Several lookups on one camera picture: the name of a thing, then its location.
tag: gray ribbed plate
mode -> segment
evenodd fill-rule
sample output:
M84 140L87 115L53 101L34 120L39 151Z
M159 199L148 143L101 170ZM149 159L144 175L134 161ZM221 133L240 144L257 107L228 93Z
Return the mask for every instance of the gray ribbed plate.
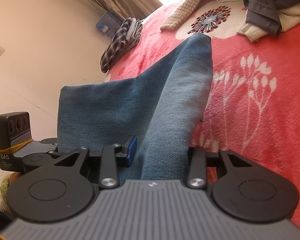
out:
M288 220L260 225L221 212L207 193L178 180L127 180L102 191L83 213L54 224L15 220L7 240L300 240Z

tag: floral pattern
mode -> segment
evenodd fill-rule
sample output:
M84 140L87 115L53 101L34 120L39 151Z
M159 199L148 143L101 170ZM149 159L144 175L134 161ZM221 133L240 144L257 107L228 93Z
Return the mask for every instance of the floral pattern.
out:
M228 6L220 6L219 8L209 10L197 18L196 22L192 24L190 33L209 33L218 28L219 24L225 22L230 16L231 8Z
M194 17L184 22L176 32L177 40L184 40L194 33L226 39L236 35L244 21L246 10L242 1L211 1L203 5Z
M211 151L218 151L220 147L229 147L228 135L230 131L228 130L227 123L230 118L227 116L227 108L233 107L233 105L228 106L231 97L239 98L236 94L238 91L239 93L244 91L247 95L247 97L245 97L246 101L242 101L242 104L245 105L246 114L241 114L242 120L245 118L242 122L245 126L242 126L242 128L244 128L244 136L242 137L240 152L243 154L248 144L257 134L263 111L269 103L272 93L277 88L277 78L271 78L271 67L267 65L266 61L260 62L258 55L254 57L251 53L247 57L242 56L240 67L242 71L238 69L236 73L231 73L228 69L221 69L213 74L206 111L201 120L201 125L208 129L202 130L201 141L199 141L200 145ZM218 107L222 110L222 145L220 145L220 141L218 140L219 134L215 138L211 132L213 130L212 123L215 122L211 114L213 110L213 108L211 108L212 100L214 100L214 105L217 103L215 100L217 100L219 104Z

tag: beige wall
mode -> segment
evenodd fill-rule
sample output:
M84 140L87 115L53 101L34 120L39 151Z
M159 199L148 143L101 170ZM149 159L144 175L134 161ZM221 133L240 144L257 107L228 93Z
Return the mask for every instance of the beige wall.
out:
M0 0L0 114L28 111L35 140L56 136L60 88L105 78L100 17L86 0Z

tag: folded blue cloth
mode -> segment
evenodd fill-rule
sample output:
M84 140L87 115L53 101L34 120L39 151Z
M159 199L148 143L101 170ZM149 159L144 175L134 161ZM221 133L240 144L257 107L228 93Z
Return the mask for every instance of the folded blue cloth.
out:
M58 113L58 147L101 150L138 137L124 179L184 179L187 150L207 104L212 81L210 37L197 33L136 78L64 87Z

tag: red blanket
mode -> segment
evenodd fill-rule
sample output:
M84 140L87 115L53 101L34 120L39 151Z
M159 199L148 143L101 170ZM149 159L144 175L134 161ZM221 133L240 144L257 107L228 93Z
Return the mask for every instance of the red blanket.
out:
M250 43L236 34L243 4L210 1L177 31L160 32L176 6L153 13L139 44L108 80L138 76L197 31L211 36L213 83L193 144L210 151L228 147L290 179L300 192L300 24L279 38ZM300 227L300 202L293 221Z

